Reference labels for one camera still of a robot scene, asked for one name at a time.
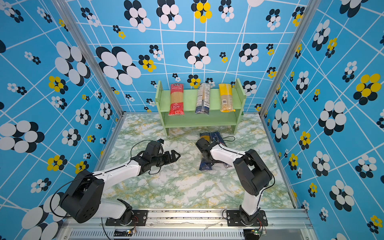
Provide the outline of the blue clear spaghetti bag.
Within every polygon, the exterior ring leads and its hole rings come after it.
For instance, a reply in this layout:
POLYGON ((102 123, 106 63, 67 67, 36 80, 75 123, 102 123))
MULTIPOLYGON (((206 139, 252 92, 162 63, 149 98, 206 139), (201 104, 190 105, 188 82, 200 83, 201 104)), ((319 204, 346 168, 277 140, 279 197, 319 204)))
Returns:
MULTIPOLYGON (((207 140, 209 143, 210 141, 210 133, 200 133, 200 138, 203 138, 207 140)), ((200 171, 211 171, 212 170, 213 163, 209 163, 204 156, 202 156, 201 163, 199 170, 200 171)))

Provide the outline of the red spaghetti bag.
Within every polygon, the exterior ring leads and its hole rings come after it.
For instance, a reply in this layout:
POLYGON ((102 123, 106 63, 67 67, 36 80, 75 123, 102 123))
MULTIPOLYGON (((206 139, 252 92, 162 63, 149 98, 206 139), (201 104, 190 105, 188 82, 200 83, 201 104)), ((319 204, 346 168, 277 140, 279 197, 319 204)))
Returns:
POLYGON ((170 97, 169 116, 184 115, 184 85, 180 83, 172 84, 170 97))

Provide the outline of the clear white-label spaghetti bag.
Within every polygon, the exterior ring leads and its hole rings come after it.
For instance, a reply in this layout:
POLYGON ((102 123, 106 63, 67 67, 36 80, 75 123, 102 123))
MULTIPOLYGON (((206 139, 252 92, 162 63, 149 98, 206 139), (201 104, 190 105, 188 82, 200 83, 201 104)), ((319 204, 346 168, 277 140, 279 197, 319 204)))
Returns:
POLYGON ((210 112, 210 92, 211 86, 209 84, 201 84, 198 89, 198 97, 195 114, 206 114, 210 112))

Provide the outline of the yellow top spaghetti bag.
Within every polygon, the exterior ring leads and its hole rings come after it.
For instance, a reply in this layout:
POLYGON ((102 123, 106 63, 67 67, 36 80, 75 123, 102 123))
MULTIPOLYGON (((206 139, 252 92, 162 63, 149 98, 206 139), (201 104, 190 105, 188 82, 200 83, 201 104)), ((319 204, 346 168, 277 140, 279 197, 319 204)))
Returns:
POLYGON ((233 104, 233 93, 232 85, 230 84, 219 84, 219 92, 221 99, 221 112, 230 113, 235 112, 233 104))

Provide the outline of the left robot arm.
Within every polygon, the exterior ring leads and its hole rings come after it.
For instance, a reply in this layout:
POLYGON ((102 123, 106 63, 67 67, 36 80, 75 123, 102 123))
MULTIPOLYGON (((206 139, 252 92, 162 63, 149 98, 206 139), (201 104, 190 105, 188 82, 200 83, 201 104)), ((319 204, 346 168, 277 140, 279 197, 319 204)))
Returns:
POLYGON ((122 226, 134 217, 133 208, 122 199, 103 199, 105 190, 127 179, 175 163, 181 155, 175 150, 164 151, 163 141, 149 141, 145 150, 132 156, 126 163, 97 172, 83 170, 71 181, 60 199, 59 206, 79 224, 92 218, 110 219, 122 226))

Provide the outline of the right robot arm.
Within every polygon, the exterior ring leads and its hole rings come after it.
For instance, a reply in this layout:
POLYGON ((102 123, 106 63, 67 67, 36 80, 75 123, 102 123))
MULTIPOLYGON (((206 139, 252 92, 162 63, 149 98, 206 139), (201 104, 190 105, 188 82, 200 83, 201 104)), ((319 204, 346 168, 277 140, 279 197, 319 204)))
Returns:
POLYGON ((220 143, 209 143, 204 138, 196 142, 196 147, 207 163, 222 162, 235 168, 245 190, 238 213, 241 224, 248 227, 257 224, 267 226, 267 217, 260 209, 260 202, 264 191, 272 187, 270 182, 274 182, 275 177, 259 154, 253 149, 236 151, 220 143))

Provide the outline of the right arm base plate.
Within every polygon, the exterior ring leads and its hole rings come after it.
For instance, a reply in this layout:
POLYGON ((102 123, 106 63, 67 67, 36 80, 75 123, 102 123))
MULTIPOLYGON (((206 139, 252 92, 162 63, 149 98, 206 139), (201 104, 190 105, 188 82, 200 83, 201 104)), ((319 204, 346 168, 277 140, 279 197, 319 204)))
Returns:
POLYGON ((259 210, 249 216, 240 210, 226 210, 225 218, 229 227, 267 227, 269 225, 265 211, 259 210))

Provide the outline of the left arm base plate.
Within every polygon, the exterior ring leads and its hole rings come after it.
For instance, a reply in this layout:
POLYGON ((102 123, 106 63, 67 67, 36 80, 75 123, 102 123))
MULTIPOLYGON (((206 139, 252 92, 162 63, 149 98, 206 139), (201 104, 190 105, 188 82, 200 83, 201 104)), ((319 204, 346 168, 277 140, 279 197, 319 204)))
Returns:
POLYGON ((123 215, 120 219, 107 218, 106 226, 143 227, 146 225, 148 213, 148 210, 132 210, 130 213, 123 215))

